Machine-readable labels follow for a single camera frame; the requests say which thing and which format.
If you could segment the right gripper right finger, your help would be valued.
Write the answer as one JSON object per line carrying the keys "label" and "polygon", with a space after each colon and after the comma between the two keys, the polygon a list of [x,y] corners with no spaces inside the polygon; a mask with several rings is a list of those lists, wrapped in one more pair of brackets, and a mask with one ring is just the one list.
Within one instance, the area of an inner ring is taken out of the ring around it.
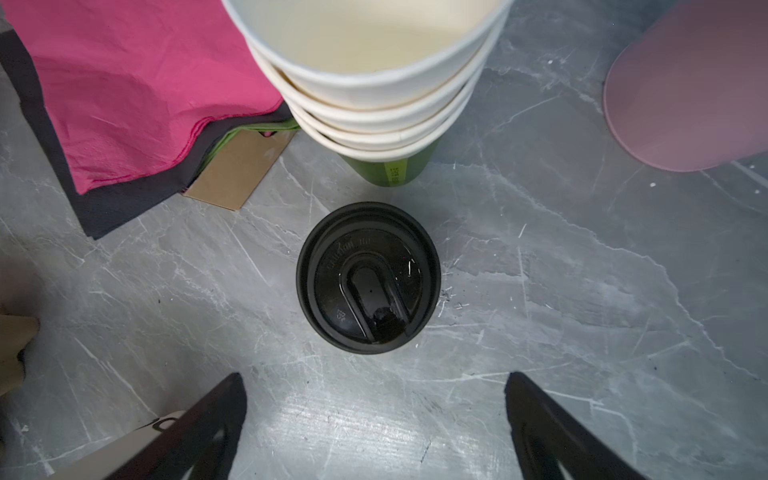
{"label": "right gripper right finger", "polygon": [[522,372],[505,386],[507,419],[525,479],[642,479]]}

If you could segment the beige pulp cup carrier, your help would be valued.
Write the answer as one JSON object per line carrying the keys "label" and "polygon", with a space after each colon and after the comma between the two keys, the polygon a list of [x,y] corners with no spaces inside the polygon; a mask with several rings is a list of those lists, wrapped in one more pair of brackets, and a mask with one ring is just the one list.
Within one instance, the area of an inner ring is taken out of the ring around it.
{"label": "beige pulp cup carrier", "polygon": [[25,367],[21,355],[28,344],[37,336],[40,323],[34,317],[2,314],[0,327],[0,395],[3,396],[23,383]]}

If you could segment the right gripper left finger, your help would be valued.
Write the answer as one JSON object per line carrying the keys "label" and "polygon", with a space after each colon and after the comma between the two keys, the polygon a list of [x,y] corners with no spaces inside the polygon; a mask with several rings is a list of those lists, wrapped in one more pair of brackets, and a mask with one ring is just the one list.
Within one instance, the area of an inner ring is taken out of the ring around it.
{"label": "right gripper left finger", "polygon": [[247,413],[243,378],[232,373],[109,479],[227,479]]}

